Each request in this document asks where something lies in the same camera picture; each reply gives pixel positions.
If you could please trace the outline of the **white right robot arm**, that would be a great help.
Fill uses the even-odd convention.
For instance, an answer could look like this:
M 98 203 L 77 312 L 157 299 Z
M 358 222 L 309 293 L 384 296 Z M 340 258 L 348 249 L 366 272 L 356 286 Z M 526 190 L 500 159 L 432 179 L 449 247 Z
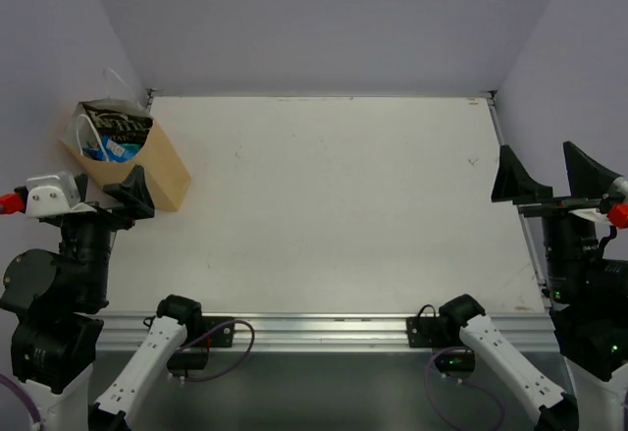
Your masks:
M 627 427 L 627 263 L 605 257 L 627 228 L 627 179 L 576 144 L 562 144 L 569 193 L 535 181 L 514 150 L 499 150 L 494 202 L 511 202 L 542 222 L 546 295 L 567 393 L 508 342 L 480 303 L 459 296 L 439 309 L 437 332 L 487 365 L 524 406 L 537 430 Z

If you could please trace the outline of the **brown paper bag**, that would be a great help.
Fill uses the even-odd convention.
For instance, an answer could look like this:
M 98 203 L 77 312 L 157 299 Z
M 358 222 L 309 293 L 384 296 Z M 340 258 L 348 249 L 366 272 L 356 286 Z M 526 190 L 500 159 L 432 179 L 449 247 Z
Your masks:
M 139 150 L 131 161 L 101 162 L 81 155 L 84 148 L 104 148 L 107 140 L 112 140 L 107 136 L 101 138 L 90 118 L 85 114 L 83 103 L 153 119 L 153 126 L 145 144 L 139 145 Z M 154 206 L 163 211 L 177 211 L 182 207 L 191 183 L 191 176 L 163 128 L 138 100 L 118 99 L 106 95 L 101 99 L 78 102 L 60 140 L 88 176 L 101 188 L 108 184 L 122 182 L 134 165 L 140 165 L 144 168 L 146 184 Z

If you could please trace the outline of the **brown Kettle chips bag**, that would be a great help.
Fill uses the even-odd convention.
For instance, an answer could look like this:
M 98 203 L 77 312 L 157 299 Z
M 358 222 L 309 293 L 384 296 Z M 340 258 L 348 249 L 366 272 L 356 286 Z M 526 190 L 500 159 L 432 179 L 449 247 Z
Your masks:
M 83 103 L 82 107 L 101 138 L 107 136 L 118 144 L 145 144 L 153 126 L 151 117 L 131 115 L 87 103 Z

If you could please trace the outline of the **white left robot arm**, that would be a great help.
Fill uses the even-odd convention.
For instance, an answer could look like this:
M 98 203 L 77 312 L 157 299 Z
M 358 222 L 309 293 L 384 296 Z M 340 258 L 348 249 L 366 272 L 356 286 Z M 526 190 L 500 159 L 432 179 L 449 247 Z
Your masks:
M 4 215 L 22 213 L 55 226 L 55 252 L 33 248 L 8 265 L 3 310 L 15 314 L 11 339 L 14 377 L 1 381 L 26 406 L 33 430 L 129 430 L 157 376 L 182 346 L 204 332 L 199 302 L 162 299 L 145 339 L 123 372 L 94 403 L 88 385 L 104 323 L 110 257 L 115 235 L 149 219 L 155 206 L 142 166 L 105 186 L 116 199 L 106 208 L 86 199 L 88 177 L 68 172 L 33 177 L 2 195 Z

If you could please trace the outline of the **teal Fox's mint candy bag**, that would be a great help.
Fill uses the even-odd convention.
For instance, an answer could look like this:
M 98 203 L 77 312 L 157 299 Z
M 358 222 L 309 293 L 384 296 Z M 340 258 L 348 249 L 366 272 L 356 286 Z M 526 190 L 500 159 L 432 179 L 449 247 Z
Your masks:
M 139 150 L 136 144 L 117 144 L 113 140 L 107 140 L 104 148 L 84 148 L 82 156 L 101 162 L 125 163 L 131 161 Z

